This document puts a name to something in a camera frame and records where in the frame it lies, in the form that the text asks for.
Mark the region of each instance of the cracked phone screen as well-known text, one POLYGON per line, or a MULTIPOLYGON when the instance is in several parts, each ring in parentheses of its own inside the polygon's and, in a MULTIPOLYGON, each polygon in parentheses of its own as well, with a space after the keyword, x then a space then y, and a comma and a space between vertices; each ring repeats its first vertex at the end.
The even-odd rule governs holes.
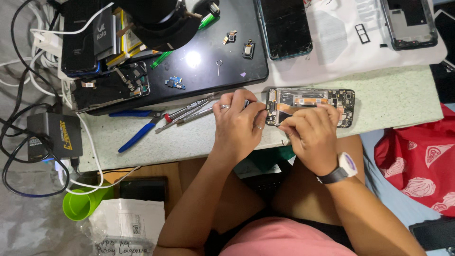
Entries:
POLYGON ((258 0, 272 60, 308 54, 313 45, 302 0, 258 0))

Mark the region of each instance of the red bag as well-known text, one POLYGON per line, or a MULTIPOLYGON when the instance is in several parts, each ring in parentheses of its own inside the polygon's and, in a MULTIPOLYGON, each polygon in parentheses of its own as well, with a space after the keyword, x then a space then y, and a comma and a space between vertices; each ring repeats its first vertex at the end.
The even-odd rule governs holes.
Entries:
POLYGON ((391 129, 374 147, 384 177, 408 197, 455 217, 455 112, 444 119, 391 129))

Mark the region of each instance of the power adapter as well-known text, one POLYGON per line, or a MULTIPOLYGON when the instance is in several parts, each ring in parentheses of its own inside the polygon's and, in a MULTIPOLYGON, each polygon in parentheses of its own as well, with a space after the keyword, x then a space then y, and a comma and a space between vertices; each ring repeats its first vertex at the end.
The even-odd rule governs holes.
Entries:
MULTIPOLYGON (((78 117, 56 113, 40 113, 27 117, 27 129, 52 139, 52 151, 58 159, 82 156, 81 121, 78 117)), ((31 137, 27 144, 29 160, 47 154, 43 143, 31 137)))

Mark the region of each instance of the pliers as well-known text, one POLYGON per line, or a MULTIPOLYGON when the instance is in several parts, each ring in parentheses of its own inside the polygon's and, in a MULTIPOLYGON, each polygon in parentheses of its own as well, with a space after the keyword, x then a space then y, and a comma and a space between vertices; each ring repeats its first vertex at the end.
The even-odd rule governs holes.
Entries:
POLYGON ((144 137, 155 125, 164 117, 163 111, 153 110, 124 110, 116 113, 109 114, 110 117, 153 117, 150 122, 142 129, 139 130, 125 145, 123 145, 118 152, 123 153, 134 144, 136 144, 142 137, 144 137))

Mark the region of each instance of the green cup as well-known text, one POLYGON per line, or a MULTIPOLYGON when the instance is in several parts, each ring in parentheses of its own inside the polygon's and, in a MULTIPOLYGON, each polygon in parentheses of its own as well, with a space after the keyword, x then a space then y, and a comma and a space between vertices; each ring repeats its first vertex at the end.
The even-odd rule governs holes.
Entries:
MULTIPOLYGON (((80 189, 73 189, 73 192, 83 193, 93 190, 94 188, 83 187, 80 189)), ((98 189, 97 191, 87 195, 74 195, 68 193, 63 199, 63 212, 65 215, 74 221, 83 220, 90 216, 95 209, 100 205, 102 200, 114 198, 114 187, 107 189, 98 189)))

